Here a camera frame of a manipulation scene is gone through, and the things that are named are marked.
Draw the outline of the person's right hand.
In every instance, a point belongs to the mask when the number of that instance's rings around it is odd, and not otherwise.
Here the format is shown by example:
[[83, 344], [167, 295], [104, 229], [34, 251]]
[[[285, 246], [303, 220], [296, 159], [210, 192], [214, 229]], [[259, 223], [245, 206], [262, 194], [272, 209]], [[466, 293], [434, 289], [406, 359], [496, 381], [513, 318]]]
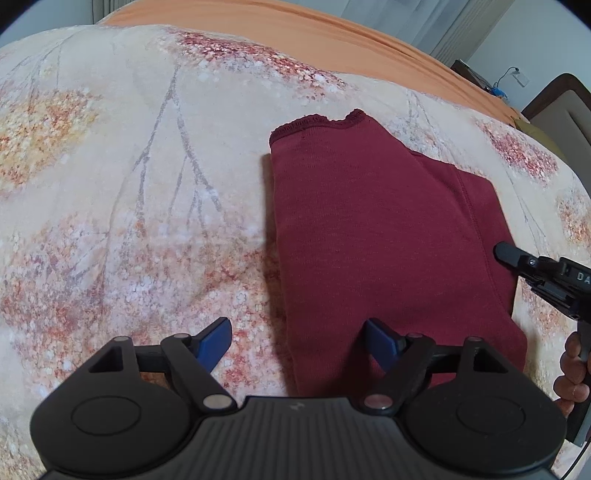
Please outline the person's right hand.
[[573, 332], [565, 342], [565, 351], [560, 358], [562, 374], [554, 382], [554, 393], [558, 396], [555, 404], [565, 417], [573, 411], [577, 404], [587, 400], [590, 387], [584, 378], [590, 372], [590, 361], [580, 358], [582, 346], [580, 335]]

